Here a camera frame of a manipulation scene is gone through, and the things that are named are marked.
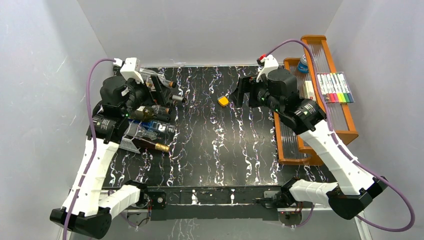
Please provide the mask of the clear square liquor bottle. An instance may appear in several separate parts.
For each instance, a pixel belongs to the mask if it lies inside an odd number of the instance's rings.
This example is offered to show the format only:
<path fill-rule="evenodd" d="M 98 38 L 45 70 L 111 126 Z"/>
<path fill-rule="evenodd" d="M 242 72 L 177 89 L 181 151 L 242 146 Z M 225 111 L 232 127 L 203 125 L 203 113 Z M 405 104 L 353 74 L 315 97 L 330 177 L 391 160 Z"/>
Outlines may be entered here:
<path fill-rule="evenodd" d="M 160 90 L 156 90 L 154 87 L 150 87 L 149 89 L 153 96 L 154 102 L 158 105 L 172 105 L 175 104 L 175 102 L 181 102 L 185 104 L 187 102 L 186 97 L 173 94 L 172 91 L 168 88 L 161 88 Z"/>

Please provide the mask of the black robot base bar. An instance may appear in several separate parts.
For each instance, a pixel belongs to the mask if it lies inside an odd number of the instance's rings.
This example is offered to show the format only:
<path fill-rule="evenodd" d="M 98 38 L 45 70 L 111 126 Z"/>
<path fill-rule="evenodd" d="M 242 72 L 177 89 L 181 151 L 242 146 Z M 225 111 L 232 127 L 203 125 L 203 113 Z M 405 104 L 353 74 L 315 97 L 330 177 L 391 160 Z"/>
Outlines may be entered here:
<path fill-rule="evenodd" d="M 285 204 L 280 186 L 154 187 L 150 203 L 130 206 L 124 216 L 137 225 L 182 219 L 256 219 L 295 227 L 308 217 L 311 204 Z"/>

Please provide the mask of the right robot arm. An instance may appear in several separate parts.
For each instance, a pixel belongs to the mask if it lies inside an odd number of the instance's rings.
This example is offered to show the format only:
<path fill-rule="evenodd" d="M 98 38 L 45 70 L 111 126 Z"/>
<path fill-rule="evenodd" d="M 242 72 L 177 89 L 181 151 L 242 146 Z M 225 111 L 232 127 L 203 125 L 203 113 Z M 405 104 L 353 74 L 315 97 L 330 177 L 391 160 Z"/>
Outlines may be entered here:
<path fill-rule="evenodd" d="M 330 207 L 350 220 L 362 212 L 387 187 L 378 178 L 354 164 L 346 147 L 330 131 L 326 113 L 311 99 L 301 97 L 297 78 L 278 68 L 267 74 L 240 77 L 230 99 L 239 108 L 249 94 L 251 108 L 267 107 L 280 121 L 306 142 L 335 177 L 335 182 L 313 182 L 297 177 L 286 182 L 278 193 L 259 200 L 260 204 L 295 207 L 310 202 Z"/>

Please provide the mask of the dark green wine bottle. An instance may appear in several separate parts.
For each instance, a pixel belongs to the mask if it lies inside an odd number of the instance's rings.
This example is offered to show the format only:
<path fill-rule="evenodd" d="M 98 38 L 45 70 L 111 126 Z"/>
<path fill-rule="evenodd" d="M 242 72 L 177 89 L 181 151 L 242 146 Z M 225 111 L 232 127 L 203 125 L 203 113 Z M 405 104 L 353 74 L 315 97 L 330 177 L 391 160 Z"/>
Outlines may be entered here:
<path fill-rule="evenodd" d="M 152 106 L 140 106 L 137 110 L 135 110 L 131 115 L 131 120 L 136 120 L 140 122 L 150 122 L 154 117 L 154 111 Z"/>

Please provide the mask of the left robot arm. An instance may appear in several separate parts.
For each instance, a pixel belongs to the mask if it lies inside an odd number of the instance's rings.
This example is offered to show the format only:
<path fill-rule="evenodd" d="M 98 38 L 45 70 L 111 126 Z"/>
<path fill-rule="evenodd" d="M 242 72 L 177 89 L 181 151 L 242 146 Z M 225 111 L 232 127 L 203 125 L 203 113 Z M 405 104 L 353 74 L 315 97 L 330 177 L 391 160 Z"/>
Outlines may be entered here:
<path fill-rule="evenodd" d="M 146 184 L 129 180 L 100 199 L 109 165 L 128 129 L 129 116 L 138 107 L 155 101 L 140 76 L 112 76 L 103 81 L 101 100 L 89 114 L 85 150 L 74 184 L 60 208 L 49 219 L 71 231 L 97 240 L 110 229 L 112 220 L 128 207 L 144 208 L 154 199 Z"/>

